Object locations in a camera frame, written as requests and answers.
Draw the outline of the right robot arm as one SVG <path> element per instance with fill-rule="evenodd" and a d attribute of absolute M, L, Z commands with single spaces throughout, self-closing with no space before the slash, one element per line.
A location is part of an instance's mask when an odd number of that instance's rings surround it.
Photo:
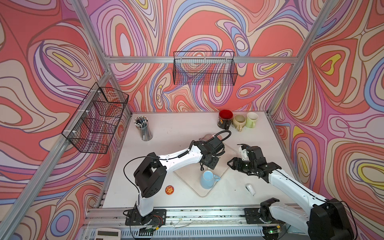
<path fill-rule="evenodd" d="M 248 176 L 256 176 L 271 184 L 301 209 L 295 209 L 270 198 L 261 202 L 257 217 L 263 223 L 282 221 L 308 235 L 312 240 L 355 240 L 354 230 L 347 215 L 347 204 L 328 199 L 310 190 L 274 162 L 267 162 L 258 146 L 240 145 L 241 157 L 234 157 L 227 165 Z"/>

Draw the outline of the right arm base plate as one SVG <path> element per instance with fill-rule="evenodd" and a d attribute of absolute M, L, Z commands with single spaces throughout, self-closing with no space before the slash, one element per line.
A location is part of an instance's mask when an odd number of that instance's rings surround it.
<path fill-rule="evenodd" d="M 285 222 L 272 217 L 270 210 L 266 207 L 244 208 L 243 217 L 246 218 L 247 224 L 286 224 Z"/>

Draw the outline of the black mug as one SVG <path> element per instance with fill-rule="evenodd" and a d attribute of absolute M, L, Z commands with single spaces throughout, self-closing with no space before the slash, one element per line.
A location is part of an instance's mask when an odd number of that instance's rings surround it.
<path fill-rule="evenodd" d="M 230 110 L 221 110 L 219 112 L 217 126 L 223 130 L 229 130 L 234 114 Z"/>

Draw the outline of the light green mug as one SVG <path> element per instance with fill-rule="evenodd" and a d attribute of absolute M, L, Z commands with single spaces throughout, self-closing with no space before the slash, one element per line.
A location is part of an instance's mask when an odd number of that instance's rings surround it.
<path fill-rule="evenodd" d="M 247 113 L 246 127 L 250 129 L 254 128 L 256 126 L 256 122 L 258 119 L 259 119 L 259 115 L 257 113 L 254 113 L 254 112 Z"/>

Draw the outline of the light blue mug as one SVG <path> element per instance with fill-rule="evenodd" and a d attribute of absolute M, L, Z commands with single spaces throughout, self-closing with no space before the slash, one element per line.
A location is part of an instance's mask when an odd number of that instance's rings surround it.
<path fill-rule="evenodd" d="M 216 182 L 220 181 L 221 177 L 215 175 L 211 171 L 204 171 L 200 178 L 200 185 L 203 189 L 211 189 L 214 187 Z"/>

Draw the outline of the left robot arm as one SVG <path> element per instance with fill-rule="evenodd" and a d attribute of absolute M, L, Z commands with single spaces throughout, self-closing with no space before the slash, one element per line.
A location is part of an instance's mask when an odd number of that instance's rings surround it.
<path fill-rule="evenodd" d="M 219 137 L 191 141 L 188 148 L 168 155 L 149 153 L 134 172 L 135 184 L 139 189 L 137 210 L 140 216 L 145 217 L 153 212 L 154 196 L 161 190 L 167 173 L 192 164 L 213 170 L 224 153 L 225 145 Z"/>

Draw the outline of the cream round mug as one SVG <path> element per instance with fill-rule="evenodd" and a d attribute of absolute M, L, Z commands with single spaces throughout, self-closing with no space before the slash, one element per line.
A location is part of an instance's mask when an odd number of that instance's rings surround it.
<path fill-rule="evenodd" d="M 246 125 L 246 117 L 243 115 L 235 115 L 232 119 L 232 126 L 241 132 Z"/>

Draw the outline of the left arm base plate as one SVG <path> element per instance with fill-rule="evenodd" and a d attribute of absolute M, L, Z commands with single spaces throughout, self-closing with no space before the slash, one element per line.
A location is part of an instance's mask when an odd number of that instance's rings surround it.
<path fill-rule="evenodd" d="M 126 217 L 126 226 L 154 226 L 161 227 L 166 223 L 167 210 L 166 209 L 154 209 L 146 216 L 141 216 L 139 210 L 130 209 L 123 211 L 123 215 Z"/>

